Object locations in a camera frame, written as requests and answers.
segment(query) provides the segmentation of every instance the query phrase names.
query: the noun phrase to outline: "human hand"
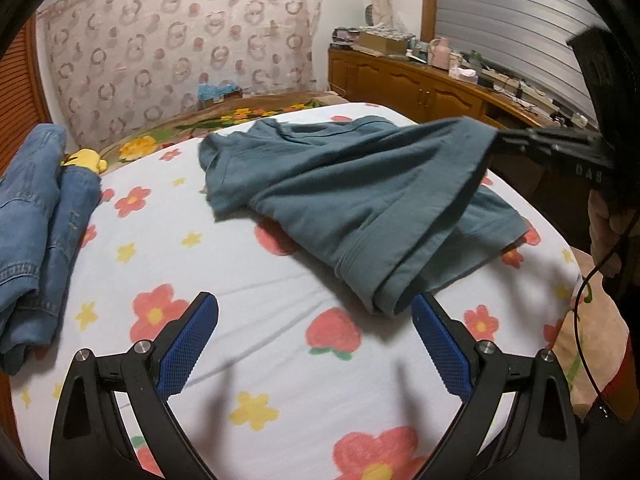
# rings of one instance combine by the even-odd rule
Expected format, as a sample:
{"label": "human hand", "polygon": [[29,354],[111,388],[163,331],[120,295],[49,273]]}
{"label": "human hand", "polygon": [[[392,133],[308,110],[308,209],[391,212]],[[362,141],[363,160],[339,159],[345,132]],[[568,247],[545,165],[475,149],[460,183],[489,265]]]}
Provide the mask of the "human hand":
{"label": "human hand", "polygon": [[[591,190],[589,192],[589,234],[591,236],[591,257],[593,262],[598,265],[609,251],[620,240],[620,235],[626,230],[629,222],[632,220],[634,211],[628,210],[624,214],[610,215],[609,207],[603,199],[602,195]],[[640,235],[640,222],[631,229],[630,237]],[[628,262],[635,265],[632,283],[640,285],[640,265],[638,262]],[[613,278],[622,269],[622,261],[620,256],[615,253],[610,259],[604,263],[600,272],[608,278]]]}

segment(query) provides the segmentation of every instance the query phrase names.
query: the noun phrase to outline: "cardboard box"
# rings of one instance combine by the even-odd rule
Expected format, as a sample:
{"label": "cardboard box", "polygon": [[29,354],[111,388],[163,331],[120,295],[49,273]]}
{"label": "cardboard box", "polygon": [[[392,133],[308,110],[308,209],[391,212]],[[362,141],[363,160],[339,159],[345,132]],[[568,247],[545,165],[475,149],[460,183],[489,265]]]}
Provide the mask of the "cardboard box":
{"label": "cardboard box", "polygon": [[383,36],[376,36],[368,32],[361,32],[358,44],[371,50],[377,50],[382,54],[401,54],[404,56],[407,49],[407,40],[392,40]]}

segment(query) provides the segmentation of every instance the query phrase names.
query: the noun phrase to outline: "bed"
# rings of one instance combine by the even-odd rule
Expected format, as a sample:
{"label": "bed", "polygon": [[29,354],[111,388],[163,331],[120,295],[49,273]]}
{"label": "bed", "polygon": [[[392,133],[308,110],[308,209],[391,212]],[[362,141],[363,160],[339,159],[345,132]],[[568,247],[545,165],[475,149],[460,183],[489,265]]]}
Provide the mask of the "bed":
{"label": "bed", "polygon": [[[276,118],[317,123],[366,115],[412,124],[371,104]],[[369,315],[331,269],[268,219],[246,211],[216,221],[204,195],[199,142],[169,146],[103,177],[60,337],[12,378],[25,456],[47,478],[56,403],[78,349],[111,354],[154,338],[205,290],[218,298],[220,322],[169,404],[220,480],[410,480],[460,406],[410,316]],[[436,297],[477,338],[532,356],[553,343],[580,270],[561,235],[511,187],[490,172],[482,185],[511,203],[530,230],[519,247]],[[503,396],[488,440],[503,427],[510,401]],[[118,403],[141,464],[157,471],[126,395],[118,394]]]}

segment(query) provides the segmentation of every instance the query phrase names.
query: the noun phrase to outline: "metal bolt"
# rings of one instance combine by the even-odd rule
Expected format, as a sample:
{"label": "metal bolt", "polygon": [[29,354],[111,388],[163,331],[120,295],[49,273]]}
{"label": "metal bolt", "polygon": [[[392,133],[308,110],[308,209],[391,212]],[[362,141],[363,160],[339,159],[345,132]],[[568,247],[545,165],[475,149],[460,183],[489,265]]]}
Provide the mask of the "metal bolt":
{"label": "metal bolt", "polygon": [[492,354],[495,352],[496,346],[491,341],[482,340],[478,343],[478,349],[483,354]]}
{"label": "metal bolt", "polygon": [[556,360],[554,353],[546,348],[540,351],[540,357],[542,357],[547,363],[552,363]]}
{"label": "metal bolt", "polygon": [[89,358],[90,350],[87,348],[83,348],[82,350],[78,350],[76,352],[76,361],[86,361]]}
{"label": "metal bolt", "polygon": [[147,352],[149,352],[150,348],[151,348],[151,343],[146,339],[143,339],[142,341],[138,341],[135,345],[133,345],[133,351],[136,354],[146,354]]}

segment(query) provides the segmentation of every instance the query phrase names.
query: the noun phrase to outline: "denim pant leg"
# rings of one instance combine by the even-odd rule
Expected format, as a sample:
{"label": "denim pant leg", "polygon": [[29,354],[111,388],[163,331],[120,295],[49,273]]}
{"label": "denim pant leg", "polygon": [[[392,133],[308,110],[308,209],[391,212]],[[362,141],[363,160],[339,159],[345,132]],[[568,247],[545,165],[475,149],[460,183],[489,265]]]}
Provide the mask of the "denim pant leg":
{"label": "denim pant leg", "polygon": [[2,368],[11,375],[22,366],[27,347],[51,343],[76,251],[100,200],[100,177],[87,168],[65,166],[58,181],[60,202],[49,224],[39,291],[16,301],[6,330],[0,336]]}
{"label": "denim pant leg", "polygon": [[15,301],[38,288],[65,143],[64,128],[39,124],[0,178],[0,333]]}

